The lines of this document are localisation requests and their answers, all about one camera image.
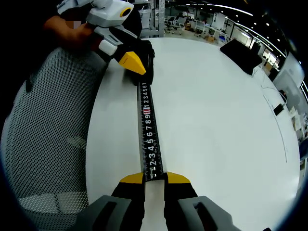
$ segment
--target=person's arm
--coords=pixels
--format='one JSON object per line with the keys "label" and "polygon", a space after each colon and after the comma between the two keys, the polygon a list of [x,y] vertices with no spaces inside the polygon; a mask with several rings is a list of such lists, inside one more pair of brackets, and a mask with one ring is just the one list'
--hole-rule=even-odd
{"label": "person's arm", "polygon": [[89,24],[82,24],[76,29],[70,28],[58,15],[49,18],[43,29],[52,32],[58,44],[66,49],[80,49],[88,40],[94,29]]}

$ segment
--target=tape measure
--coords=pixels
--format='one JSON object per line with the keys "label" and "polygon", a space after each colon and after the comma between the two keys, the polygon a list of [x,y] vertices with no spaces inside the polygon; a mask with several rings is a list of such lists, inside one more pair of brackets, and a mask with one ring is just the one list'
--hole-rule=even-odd
{"label": "tape measure", "polygon": [[151,87],[148,83],[138,86],[139,141],[145,181],[164,179],[163,162],[160,154],[157,125]]}

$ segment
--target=ceiling light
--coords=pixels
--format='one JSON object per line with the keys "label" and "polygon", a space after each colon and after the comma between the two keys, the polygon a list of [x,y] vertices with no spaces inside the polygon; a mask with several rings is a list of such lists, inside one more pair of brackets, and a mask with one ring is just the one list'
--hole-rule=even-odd
{"label": "ceiling light", "polygon": [[250,38],[250,36],[249,35],[247,35],[247,34],[245,34],[244,32],[242,32],[242,35],[244,35],[246,38]]}
{"label": "ceiling light", "polygon": [[235,10],[235,11],[239,11],[239,12],[242,12],[242,13],[246,13],[250,16],[253,16],[252,13],[248,13],[246,11],[242,11],[242,10],[239,10],[239,9],[236,9],[236,8],[233,8],[233,7],[230,7],[230,6],[222,6],[222,5],[215,5],[215,4],[208,4],[208,6],[218,6],[218,7],[223,7],[223,8],[228,8],[228,9],[231,9],[231,10]]}
{"label": "ceiling light", "polygon": [[256,35],[259,35],[261,38],[263,38],[266,42],[268,42],[270,45],[272,45],[277,51],[279,51],[280,52],[280,54],[282,54],[283,55],[283,57],[284,58],[286,58],[286,56],[285,56],[285,54],[284,53],[282,53],[282,51],[281,50],[279,50],[277,47],[275,47],[275,45],[274,44],[272,44],[270,41],[268,41],[266,38],[264,38],[262,35],[260,35],[260,34],[258,34],[257,32],[255,32],[254,30],[252,30],[252,29],[250,29],[250,28],[247,28],[247,27],[245,27],[244,25],[242,25],[242,24],[237,24],[237,25],[239,25],[239,26],[241,26],[241,27],[244,27],[244,28],[246,28],[246,29],[248,29],[248,30],[250,30],[250,31],[252,31],[252,32],[254,32]]}

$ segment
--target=desk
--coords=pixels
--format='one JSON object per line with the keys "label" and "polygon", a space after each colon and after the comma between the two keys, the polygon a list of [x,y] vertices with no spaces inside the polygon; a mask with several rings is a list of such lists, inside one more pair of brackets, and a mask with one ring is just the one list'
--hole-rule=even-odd
{"label": "desk", "polygon": [[[279,114],[277,122],[259,81],[219,47],[179,38],[150,41],[164,171],[186,176],[197,194],[229,212],[239,229],[275,228],[293,204],[299,179],[297,139],[288,114]],[[110,195],[124,176],[141,171],[137,88],[123,74],[112,61],[92,111],[89,203]],[[269,100],[281,100],[274,90],[267,94]],[[157,187],[155,193],[151,187]],[[162,183],[149,182],[146,190],[143,230],[167,230]]]}

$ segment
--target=person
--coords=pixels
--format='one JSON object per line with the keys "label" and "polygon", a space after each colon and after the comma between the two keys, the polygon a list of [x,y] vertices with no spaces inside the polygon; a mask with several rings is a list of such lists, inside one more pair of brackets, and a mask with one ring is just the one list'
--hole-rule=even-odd
{"label": "person", "polygon": [[[32,73],[39,70],[48,54],[60,46],[67,50],[82,50],[94,31],[94,27],[87,23],[77,28],[71,28],[62,15],[57,12],[57,4],[61,0],[18,0],[5,1],[4,12],[4,43],[2,55],[5,57],[1,78],[1,125],[13,107],[15,96]],[[91,4],[82,9],[68,10],[73,12],[77,20],[83,21],[90,11]],[[142,30],[140,14],[133,10],[123,26],[140,35]]]}

